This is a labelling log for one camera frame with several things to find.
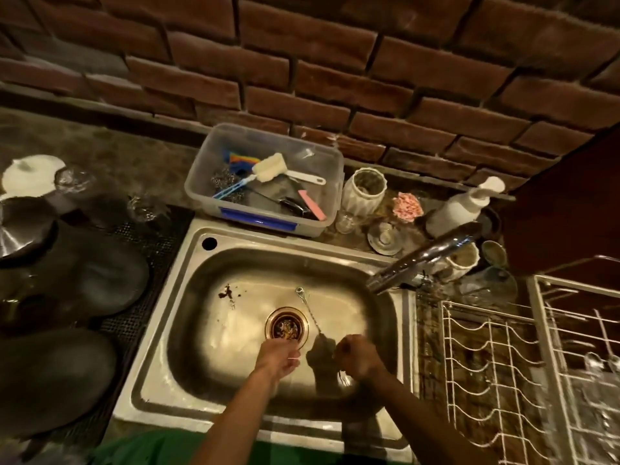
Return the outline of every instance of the sponge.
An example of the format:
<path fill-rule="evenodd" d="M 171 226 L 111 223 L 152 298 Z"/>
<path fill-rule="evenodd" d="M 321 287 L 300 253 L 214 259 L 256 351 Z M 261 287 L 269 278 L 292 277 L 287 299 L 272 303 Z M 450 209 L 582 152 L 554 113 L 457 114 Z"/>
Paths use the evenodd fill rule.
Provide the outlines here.
<path fill-rule="evenodd" d="M 252 173 L 261 183 L 271 181 L 278 175 L 286 173 L 286 162 L 282 153 L 275 153 L 252 167 Z"/>

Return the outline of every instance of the white wire rack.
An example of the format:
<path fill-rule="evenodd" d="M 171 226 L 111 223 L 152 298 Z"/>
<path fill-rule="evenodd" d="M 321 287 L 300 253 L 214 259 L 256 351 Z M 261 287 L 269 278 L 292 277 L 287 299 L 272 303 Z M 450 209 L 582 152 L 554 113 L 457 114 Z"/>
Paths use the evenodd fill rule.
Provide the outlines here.
<path fill-rule="evenodd" d="M 620 291 L 545 275 L 528 290 L 562 462 L 620 463 Z"/>
<path fill-rule="evenodd" d="M 502 464 L 552 461 L 534 319 L 447 301 L 439 308 L 448 420 Z"/>

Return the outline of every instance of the stainless steel sink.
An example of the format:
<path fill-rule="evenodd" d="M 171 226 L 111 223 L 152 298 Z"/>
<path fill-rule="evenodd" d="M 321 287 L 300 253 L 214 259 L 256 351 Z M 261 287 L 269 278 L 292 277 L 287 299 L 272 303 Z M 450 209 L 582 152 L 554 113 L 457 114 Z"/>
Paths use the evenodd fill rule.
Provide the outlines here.
<path fill-rule="evenodd" d="M 252 371 L 270 315 L 290 307 L 284 311 L 300 314 L 301 366 L 280 383 L 259 439 L 410 461 L 387 412 L 362 386 L 343 381 L 331 356 L 343 336 L 365 334 L 387 368 L 417 389 L 414 294 L 365 288 L 369 274 L 391 261 L 195 219 L 114 416 L 208 430 Z M 295 294 L 299 286 L 324 338 Z"/>

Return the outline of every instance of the white bottle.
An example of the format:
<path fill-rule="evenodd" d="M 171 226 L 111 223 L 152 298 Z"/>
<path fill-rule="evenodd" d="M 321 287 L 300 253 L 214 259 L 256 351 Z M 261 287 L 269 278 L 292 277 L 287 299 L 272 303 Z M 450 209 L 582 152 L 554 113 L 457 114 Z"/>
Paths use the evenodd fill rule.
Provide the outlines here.
<path fill-rule="evenodd" d="M 427 232 L 437 238 L 464 223 L 476 220 L 480 210 L 489 205 L 490 195 L 500 193 L 505 188 L 506 184 L 500 178 L 492 176 L 477 188 L 452 196 L 429 217 Z"/>

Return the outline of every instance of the faucet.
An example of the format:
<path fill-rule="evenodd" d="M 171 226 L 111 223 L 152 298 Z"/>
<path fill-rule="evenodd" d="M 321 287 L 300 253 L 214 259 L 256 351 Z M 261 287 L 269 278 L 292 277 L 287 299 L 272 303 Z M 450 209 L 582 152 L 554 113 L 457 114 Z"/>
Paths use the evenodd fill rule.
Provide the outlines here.
<path fill-rule="evenodd" d="M 481 234 L 482 224 L 479 222 L 468 222 L 456 227 L 370 276 L 366 287 L 373 294 L 380 294 L 403 282 L 411 283 L 413 279 L 419 279 L 419 276 L 422 276 L 423 280 L 423 271 L 429 264 L 450 256 L 463 245 L 478 239 Z"/>

